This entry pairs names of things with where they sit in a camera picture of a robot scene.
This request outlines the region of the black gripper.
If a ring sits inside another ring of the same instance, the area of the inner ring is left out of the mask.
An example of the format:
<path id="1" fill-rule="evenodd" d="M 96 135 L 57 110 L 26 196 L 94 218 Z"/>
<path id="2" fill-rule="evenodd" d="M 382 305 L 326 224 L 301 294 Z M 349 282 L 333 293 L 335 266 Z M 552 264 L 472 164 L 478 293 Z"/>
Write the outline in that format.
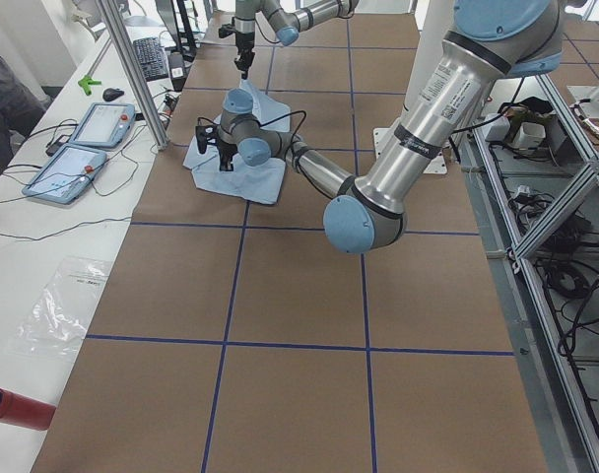
<path id="1" fill-rule="evenodd" d="M 248 79 L 249 68 L 251 67 L 255 53 L 255 20 L 244 20 L 239 17 L 233 18 L 234 39 L 237 48 L 238 57 L 234 61 L 240 71 L 240 77 L 243 80 Z"/>
<path id="2" fill-rule="evenodd" d="M 235 155 L 235 144 L 222 140 L 216 142 L 220 156 L 220 171 L 233 171 L 233 156 Z"/>

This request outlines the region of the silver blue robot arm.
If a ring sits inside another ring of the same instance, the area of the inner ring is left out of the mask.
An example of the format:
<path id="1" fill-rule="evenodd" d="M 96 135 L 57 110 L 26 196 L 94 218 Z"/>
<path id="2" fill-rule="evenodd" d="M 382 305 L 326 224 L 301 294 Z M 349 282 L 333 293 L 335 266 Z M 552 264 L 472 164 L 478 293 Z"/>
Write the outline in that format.
<path id="1" fill-rule="evenodd" d="M 565 8 L 562 1 L 455 2 L 441 58 L 365 175 L 341 169 L 294 132 L 266 129 L 241 89 L 227 93 L 218 124 L 197 128 L 197 141 L 215 142 L 222 169 L 240 156 L 252 167 L 277 158 L 301 173 L 329 200 L 323 226 L 339 250 L 390 245 L 406 228 L 407 193 L 485 90 L 500 79 L 559 66 Z"/>
<path id="2" fill-rule="evenodd" d="M 235 1 L 235 11 L 232 21 L 219 28 L 219 36 L 227 37 L 233 34 L 237 49 L 234 64 L 241 73 L 242 79 L 247 79 L 249 70 L 255 58 L 256 15 L 261 13 L 267 21 L 276 39 L 283 46 L 293 44 L 300 33 L 311 30 L 331 19 L 348 19 L 358 6 L 357 0 L 325 0 L 317 1 L 308 7 L 302 7 L 294 12 L 287 12 L 279 1 Z"/>

